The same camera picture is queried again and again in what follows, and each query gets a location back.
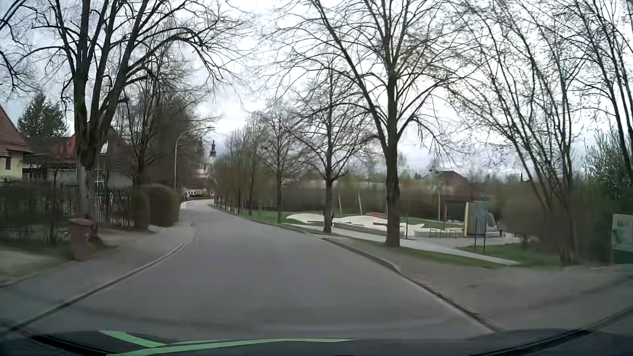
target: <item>shrub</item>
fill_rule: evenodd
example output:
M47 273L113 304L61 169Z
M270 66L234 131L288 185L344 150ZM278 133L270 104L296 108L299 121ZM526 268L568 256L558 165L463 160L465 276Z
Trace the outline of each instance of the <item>shrub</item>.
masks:
M178 192L162 184L141 186L149 198L149 223L157 226L172 226L178 221L180 196Z
M134 229L147 230L149 227L149 197L147 191L137 189L130 194L131 218Z

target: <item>metal fence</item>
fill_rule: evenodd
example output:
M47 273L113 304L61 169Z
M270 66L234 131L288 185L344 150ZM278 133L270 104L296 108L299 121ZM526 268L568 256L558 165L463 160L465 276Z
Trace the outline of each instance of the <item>metal fence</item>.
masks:
M133 191L96 192L94 220L124 229L134 227ZM68 239L68 219L80 216L77 186L15 181L0 185L0 239L57 243Z

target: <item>red tile roof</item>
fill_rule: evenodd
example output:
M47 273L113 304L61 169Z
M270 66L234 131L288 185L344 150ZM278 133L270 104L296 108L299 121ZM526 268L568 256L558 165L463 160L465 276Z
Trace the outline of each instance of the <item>red tile roof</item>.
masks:
M33 153L0 105L0 157L10 157L9 151Z

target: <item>street lamp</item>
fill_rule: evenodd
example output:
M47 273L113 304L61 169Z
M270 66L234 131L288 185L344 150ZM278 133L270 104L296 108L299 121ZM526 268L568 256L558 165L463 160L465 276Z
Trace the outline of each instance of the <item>street lamp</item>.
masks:
M178 141L180 141L180 139L182 138L182 135L188 133L188 132L193 132L193 131L200 131L200 130L206 130L206 129L210 129L211 127L201 127L199 129L191 129L191 130L187 130L183 133L181 133L180 135L178 135L178 138L176 139L176 147L174 147L173 149L173 190L176 190L176 164L178 164Z

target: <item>road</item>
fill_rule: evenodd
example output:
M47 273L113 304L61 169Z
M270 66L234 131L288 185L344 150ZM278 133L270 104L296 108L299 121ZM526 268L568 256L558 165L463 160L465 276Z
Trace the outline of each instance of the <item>road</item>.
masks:
M396 273L326 241L219 212L163 262L29 326L168 338L466 338L486 333Z

